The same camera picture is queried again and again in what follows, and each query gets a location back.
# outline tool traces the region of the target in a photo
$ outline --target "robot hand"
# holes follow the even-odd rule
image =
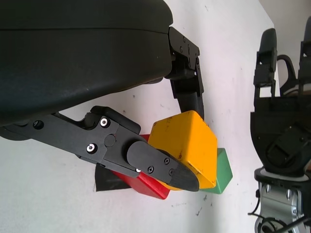
[[[276,61],[284,60],[288,80],[275,96]],[[295,77],[286,55],[277,56],[275,29],[266,30],[257,53],[251,135],[263,167],[255,170],[258,203],[256,233],[309,233],[311,226],[311,17],[301,42],[300,70]],[[260,98],[261,87],[270,98]],[[260,214],[255,214],[261,202]]]

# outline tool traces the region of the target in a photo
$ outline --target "yellow cube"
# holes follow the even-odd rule
[[[148,144],[168,152],[187,166],[197,176],[200,189],[216,186],[217,138],[195,111],[154,123]]]

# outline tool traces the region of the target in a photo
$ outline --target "black cable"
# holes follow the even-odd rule
[[[300,223],[305,223],[311,220],[311,217],[301,217],[299,219],[297,219],[296,221],[292,222],[291,224],[288,224],[286,227],[283,227],[279,230],[277,230],[274,233],[286,233],[288,232],[290,229],[298,226]]]
[[[256,191],[256,196],[257,196],[257,198],[258,198],[257,205],[256,205],[255,209],[253,210],[253,212],[248,213],[247,215],[249,215],[249,216],[256,216],[256,217],[262,218],[261,224],[263,224],[264,222],[267,222],[267,223],[269,223],[269,224],[272,226],[272,228],[274,229],[274,231],[276,231],[275,226],[271,223],[270,220],[266,220],[266,218],[264,218],[263,216],[258,215],[258,214],[255,214],[255,212],[257,211],[257,209],[258,209],[258,207],[259,207],[259,204],[260,204],[260,192],[259,192],[259,190]]]
[[[253,210],[253,212],[248,213],[248,215],[254,215],[254,213],[257,211],[257,209],[259,207],[259,204],[260,204],[260,198],[258,198],[257,205],[256,205],[255,209]]]

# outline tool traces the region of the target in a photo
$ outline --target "green block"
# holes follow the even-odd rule
[[[232,179],[232,171],[224,148],[217,149],[217,178],[214,188],[200,189],[204,192],[222,194],[230,180]]]

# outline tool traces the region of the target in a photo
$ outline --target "red block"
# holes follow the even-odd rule
[[[144,139],[148,141],[149,134],[141,135]],[[115,175],[121,178],[125,183],[131,186],[134,190],[141,194],[145,194],[150,197],[158,198],[158,199],[166,199],[169,195],[170,190],[164,187],[160,182],[156,179],[147,176],[143,172],[139,174],[138,177],[133,178],[129,176],[125,176],[118,172],[113,171]]]

